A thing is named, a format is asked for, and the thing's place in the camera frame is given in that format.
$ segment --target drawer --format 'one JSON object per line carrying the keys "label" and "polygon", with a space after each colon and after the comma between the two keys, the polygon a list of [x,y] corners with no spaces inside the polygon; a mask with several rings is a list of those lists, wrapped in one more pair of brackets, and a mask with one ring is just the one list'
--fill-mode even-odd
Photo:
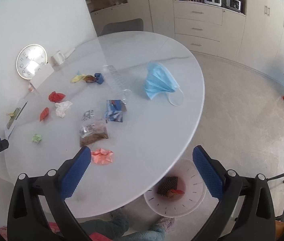
{"label": "drawer", "polygon": [[218,41],[184,34],[176,34],[175,39],[190,51],[207,53],[214,56],[218,54]]}
{"label": "drawer", "polygon": [[222,25],[222,9],[199,3],[173,2],[174,17]]}
{"label": "drawer", "polygon": [[196,20],[175,18],[175,33],[220,41],[221,25]]}

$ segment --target mask ear loop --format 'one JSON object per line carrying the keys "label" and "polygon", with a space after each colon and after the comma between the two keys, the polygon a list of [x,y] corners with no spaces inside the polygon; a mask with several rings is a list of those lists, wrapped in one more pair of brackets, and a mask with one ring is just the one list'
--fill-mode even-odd
{"label": "mask ear loop", "polygon": [[181,106],[181,105],[183,104],[183,101],[184,101],[184,93],[183,93],[183,91],[181,91],[180,88],[178,88],[178,89],[179,89],[179,91],[182,93],[182,96],[183,96],[183,100],[182,100],[181,104],[179,104],[179,105],[174,104],[174,103],[171,101],[170,96],[171,96],[172,93],[171,93],[171,92],[167,92],[167,97],[168,97],[169,103],[171,103],[171,104],[172,104],[173,106],[175,106],[175,107]]}

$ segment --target white trash can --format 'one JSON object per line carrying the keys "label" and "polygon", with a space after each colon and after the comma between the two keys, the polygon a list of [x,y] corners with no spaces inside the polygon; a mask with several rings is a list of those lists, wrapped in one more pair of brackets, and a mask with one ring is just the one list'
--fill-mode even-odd
{"label": "white trash can", "polygon": [[204,199],[206,186],[193,161],[180,159],[166,176],[178,177],[178,190],[184,191],[185,194],[173,198],[157,194],[160,181],[144,193],[149,207],[155,213],[167,218],[185,216],[194,211]]}

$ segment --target crumpled white tissue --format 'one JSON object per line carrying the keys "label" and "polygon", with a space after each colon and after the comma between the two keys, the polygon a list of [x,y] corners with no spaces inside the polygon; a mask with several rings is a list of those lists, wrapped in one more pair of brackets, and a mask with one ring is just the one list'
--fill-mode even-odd
{"label": "crumpled white tissue", "polygon": [[61,103],[55,103],[56,115],[63,118],[65,117],[65,111],[72,105],[70,101],[64,101]]}

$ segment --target crumpled green paper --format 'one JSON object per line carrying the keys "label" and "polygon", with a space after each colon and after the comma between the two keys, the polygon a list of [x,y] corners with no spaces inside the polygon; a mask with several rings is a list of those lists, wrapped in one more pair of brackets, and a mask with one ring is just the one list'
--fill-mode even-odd
{"label": "crumpled green paper", "polygon": [[41,141],[41,135],[40,134],[35,134],[33,137],[32,137],[32,142],[37,142],[39,143]]}

